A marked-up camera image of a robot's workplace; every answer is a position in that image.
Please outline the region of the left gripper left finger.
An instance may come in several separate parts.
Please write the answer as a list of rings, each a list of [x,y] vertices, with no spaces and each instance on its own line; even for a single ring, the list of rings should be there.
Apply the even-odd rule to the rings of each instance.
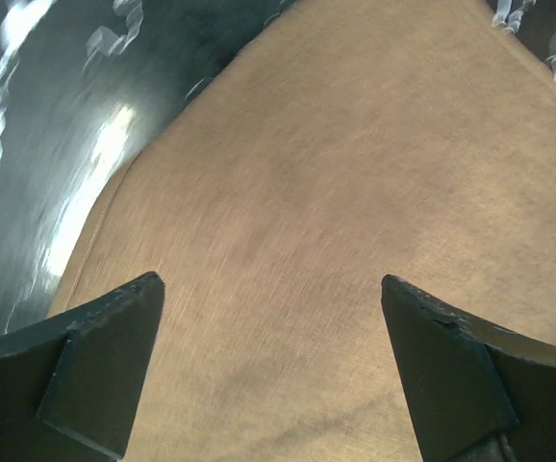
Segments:
[[[0,336],[0,461],[122,459],[163,306],[147,272]]]

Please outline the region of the brown cloth napkin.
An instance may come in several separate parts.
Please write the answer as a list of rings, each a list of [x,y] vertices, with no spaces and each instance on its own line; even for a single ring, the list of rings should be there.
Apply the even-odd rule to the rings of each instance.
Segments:
[[[556,344],[556,83],[479,1],[302,1],[96,201],[54,311],[155,271],[130,461],[417,461],[388,273]]]

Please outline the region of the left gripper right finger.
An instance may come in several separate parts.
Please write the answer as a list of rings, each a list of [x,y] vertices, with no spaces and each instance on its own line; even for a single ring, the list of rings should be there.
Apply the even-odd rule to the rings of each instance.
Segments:
[[[394,275],[382,310],[425,461],[556,461],[556,346]]]

